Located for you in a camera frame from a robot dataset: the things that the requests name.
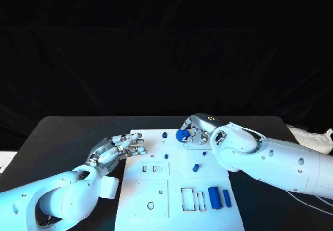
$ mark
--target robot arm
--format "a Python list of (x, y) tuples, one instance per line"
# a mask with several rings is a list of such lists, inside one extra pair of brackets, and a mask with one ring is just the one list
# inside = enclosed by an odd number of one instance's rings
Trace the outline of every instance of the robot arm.
[(332, 156), (298, 144), (267, 138), (234, 123), (222, 125), (209, 114), (192, 115), (182, 129), (187, 125), (192, 131), (199, 126), (199, 132), (183, 141), (200, 144), (210, 139), (212, 153), (226, 170), (242, 170), (252, 178), (284, 190), (333, 199)]
[[(120, 180), (108, 177), (118, 161), (144, 155), (141, 134), (102, 139), (92, 148), (84, 165), (16, 189), (0, 193), (0, 223), (3, 230), (66, 230), (91, 214), (98, 197), (115, 197)], [(62, 220), (40, 226), (35, 209)]]

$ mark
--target robotic hand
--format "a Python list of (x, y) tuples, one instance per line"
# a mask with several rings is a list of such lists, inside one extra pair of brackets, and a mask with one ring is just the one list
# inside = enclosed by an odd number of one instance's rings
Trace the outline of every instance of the robotic hand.
[(212, 146), (222, 167), (242, 170), (254, 179), (297, 193), (333, 199), (333, 157), (287, 141), (221, 121), (209, 114), (193, 114), (182, 126), (193, 136), (183, 142)]
[[(92, 148), (84, 165), (16, 189), (0, 193), (1, 230), (66, 230), (91, 214), (98, 197), (115, 197), (120, 180), (107, 175), (118, 161), (146, 155), (141, 134), (104, 138)], [(39, 225), (35, 209), (59, 219)]]

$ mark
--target black curtain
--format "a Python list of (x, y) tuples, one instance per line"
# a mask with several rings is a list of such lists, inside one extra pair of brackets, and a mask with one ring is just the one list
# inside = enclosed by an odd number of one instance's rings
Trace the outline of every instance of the black curtain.
[(332, 126), (332, 11), (180, 0), (0, 7), (1, 149), (50, 115), (208, 112)]

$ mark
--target black table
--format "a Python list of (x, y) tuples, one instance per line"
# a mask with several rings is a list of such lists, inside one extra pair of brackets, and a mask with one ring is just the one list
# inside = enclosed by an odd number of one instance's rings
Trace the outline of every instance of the black table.
[[(234, 122), (258, 131), (267, 137), (297, 143), (277, 117), (218, 118), (225, 123)], [(91, 148), (104, 137), (128, 134), (131, 129), (177, 129), (185, 120), (185, 116), (46, 117), (0, 177), (0, 192), (84, 164)], [(111, 173), (120, 180), (124, 166), (125, 161), (121, 161)], [(229, 179), (247, 230), (332, 230), (333, 217), (301, 204), (284, 190), (254, 180), (242, 171), (229, 172)], [(121, 184), (115, 199), (98, 199), (91, 215), (71, 230), (114, 229), (120, 189)], [(333, 212), (333, 208), (313, 196), (296, 196), (316, 207)]]

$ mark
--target circular hole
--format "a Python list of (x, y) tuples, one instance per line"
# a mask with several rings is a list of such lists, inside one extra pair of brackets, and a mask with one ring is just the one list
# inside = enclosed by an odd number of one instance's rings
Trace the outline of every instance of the circular hole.
[(148, 208), (148, 210), (151, 210), (154, 208), (154, 203), (153, 202), (148, 202), (147, 208)]
[(303, 158), (298, 159), (298, 164), (300, 164), (300, 165), (304, 164), (304, 159), (303, 159)]

